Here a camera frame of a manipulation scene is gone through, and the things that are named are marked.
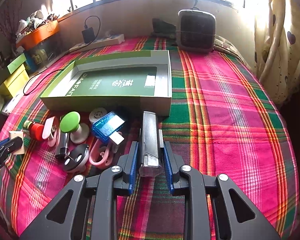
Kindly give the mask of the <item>white charger plug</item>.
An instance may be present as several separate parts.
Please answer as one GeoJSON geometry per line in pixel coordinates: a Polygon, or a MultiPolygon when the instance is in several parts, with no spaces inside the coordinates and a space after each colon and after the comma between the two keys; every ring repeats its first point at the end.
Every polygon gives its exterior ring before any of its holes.
{"type": "Polygon", "coordinates": [[[25,154],[23,131],[9,131],[9,139],[13,142],[13,155],[25,154]]]}

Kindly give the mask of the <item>red cap green bottle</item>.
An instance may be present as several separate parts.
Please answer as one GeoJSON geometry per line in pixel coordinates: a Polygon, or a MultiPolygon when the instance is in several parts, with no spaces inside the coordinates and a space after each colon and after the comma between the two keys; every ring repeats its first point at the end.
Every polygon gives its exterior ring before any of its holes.
{"type": "Polygon", "coordinates": [[[34,121],[26,120],[23,123],[23,132],[26,133],[31,139],[42,141],[43,140],[44,126],[34,121]]]}

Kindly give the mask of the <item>pink clip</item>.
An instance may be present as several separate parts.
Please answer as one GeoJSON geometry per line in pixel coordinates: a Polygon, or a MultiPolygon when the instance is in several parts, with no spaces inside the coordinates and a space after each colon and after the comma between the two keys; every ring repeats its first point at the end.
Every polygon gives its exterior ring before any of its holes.
{"type": "Polygon", "coordinates": [[[53,147],[56,144],[58,129],[59,121],[55,116],[46,119],[43,128],[42,139],[47,141],[47,144],[50,147],[53,147]]]}
{"type": "Polygon", "coordinates": [[[90,164],[99,170],[105,170],[111,166],[113,159],[113,143],[110,141],[107,145],[105,145],[100,139],[97,139],[90,150],[90,164]]]}

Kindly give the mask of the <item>dark rectangular bar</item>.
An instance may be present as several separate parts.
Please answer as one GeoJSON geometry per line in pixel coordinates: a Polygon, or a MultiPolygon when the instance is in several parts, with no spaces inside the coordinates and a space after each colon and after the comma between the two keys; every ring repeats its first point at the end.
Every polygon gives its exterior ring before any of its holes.
{"type": "Polygon", "coordinates": [[[69,133],[60,132],[56,143],[55,158],[59,161],[63,160],[69,152],[69,133]]]}

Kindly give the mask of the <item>black silver flashlight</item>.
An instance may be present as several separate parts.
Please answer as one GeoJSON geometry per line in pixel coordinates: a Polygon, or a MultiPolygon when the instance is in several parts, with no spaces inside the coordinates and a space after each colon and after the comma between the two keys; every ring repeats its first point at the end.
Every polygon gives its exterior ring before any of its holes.
{"type": "Polygon", "coordinates": [[[143,112],[139,137],[138,172],[143,178],[153,178],[163,172],[158,118],[154,112],[143,112]]]}

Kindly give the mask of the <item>blue transparent usb device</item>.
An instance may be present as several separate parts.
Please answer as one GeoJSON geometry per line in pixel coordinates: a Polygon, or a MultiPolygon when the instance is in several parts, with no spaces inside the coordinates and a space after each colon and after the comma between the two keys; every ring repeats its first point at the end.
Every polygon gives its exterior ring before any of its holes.
{"type": "Polygon", "coordinates": [[[102,142],[109,143],[111,141],[117,146],[124,140],[123,136],[119,134],[119,130],[125,122],[123,118],[111,111],[93,123],[91,133],[102,142]]]}

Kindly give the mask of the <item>green mushroom suction holder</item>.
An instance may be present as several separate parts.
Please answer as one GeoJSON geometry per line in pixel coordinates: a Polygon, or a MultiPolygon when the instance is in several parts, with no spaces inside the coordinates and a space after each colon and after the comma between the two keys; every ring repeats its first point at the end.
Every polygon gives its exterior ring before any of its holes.
{"type": "Polygon", "coordinates": [[[69,133],[70,140],[77,145],[86,141],[90,133],[89,126],[81,123],[81,116],[76,111],[69,112],[62,117],[60,129],[63,133],[69,133]]]}

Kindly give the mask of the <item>white round jar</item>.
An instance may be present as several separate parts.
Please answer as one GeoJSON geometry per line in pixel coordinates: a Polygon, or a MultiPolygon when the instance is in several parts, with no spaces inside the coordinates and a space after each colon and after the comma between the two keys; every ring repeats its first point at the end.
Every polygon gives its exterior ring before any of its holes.
{"type": "Polygon", "coordinates": [[[107,110],[103,107],[93,109],[89,114],[89,121],[93,124],[107,114],[107,110]]]}

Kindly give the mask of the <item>yellow green box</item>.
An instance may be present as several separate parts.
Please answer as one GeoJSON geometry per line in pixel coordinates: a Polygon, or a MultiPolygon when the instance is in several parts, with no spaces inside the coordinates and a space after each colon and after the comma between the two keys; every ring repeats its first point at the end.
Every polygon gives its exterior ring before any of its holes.
{"type": "Polygon", "coordinates": [[[7,67],[0,70],[0,96],[11,99],[26,85],[29,76],[25,63],[26,57],[22,53],[7,67]]]}

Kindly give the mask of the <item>green cardboard box tray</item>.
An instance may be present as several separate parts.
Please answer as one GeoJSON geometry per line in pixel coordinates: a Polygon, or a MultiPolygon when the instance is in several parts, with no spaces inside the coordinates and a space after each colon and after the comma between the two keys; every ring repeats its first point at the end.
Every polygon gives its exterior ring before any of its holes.
{"type": "Polygon", "coordinates": [[[127,51],[75,60],[40,96],[51,111],[90,112],[117,107],[169,116],[172,70],[167,50],[127,51]]]}

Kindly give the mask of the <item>orange storage bin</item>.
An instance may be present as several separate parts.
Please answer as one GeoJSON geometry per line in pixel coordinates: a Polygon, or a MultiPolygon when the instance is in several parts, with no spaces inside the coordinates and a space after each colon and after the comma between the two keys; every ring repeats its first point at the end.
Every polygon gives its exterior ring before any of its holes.
{"type": "Polygon", "coordinates": [[[52,21],[36,30],[32,31],[30,34],[24,36],[19,42],[16,43],[16,48],[23,47],[25,50],[30,50],[43,42],[52,35],[59,32],[58,21],[52,21]]]}

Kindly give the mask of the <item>black power adapter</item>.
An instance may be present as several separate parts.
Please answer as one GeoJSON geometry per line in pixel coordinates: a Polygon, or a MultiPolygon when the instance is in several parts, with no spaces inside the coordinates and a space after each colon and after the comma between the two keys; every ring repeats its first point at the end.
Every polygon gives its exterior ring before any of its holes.
{"type": "Polygon", "coordinates": [[[95,34],[94,34],[93,28],[92,27],[85,28],[82,31],[82,36],[83,36],[83,41],[85,43],[91,43],[91,42],[93,42],[94,39],[95,39],[95,34]]]}

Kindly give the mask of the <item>white power strip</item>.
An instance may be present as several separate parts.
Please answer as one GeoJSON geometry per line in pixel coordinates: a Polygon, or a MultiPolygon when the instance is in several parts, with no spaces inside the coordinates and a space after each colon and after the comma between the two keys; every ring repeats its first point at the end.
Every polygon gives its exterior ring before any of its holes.
{"type": "Polygon", "coordinates": [[[121,44],[124,41],[125,41],[125,37],[123,34],[112,35],[111,37],[108,38],[96,39],[91,43],[79,43],[73,46],[72,48],[70,48],[69,52],[70,53],[82,52],[86,50],[121,44]]]}

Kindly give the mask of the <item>grey space heater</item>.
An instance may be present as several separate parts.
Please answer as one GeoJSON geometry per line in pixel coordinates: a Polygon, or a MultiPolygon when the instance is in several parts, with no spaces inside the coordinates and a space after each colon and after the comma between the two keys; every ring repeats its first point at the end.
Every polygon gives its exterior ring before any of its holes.
{"type": "Polygon", "coordinates": [[[178,12],[176,42],[186,51],[210,53],[216,38],[216,18],[200,10],[183,9],[178,12]]]}

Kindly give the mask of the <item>cream heart curtain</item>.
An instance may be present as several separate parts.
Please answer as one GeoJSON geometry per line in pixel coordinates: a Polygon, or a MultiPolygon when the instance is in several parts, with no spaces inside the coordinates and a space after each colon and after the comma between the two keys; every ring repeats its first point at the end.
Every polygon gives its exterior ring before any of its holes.
{"type": "Polygon", "coordinates": [[[300,7],[294,0],[256,0],[255,70],[273,102],[300,87],[300,7]]]}

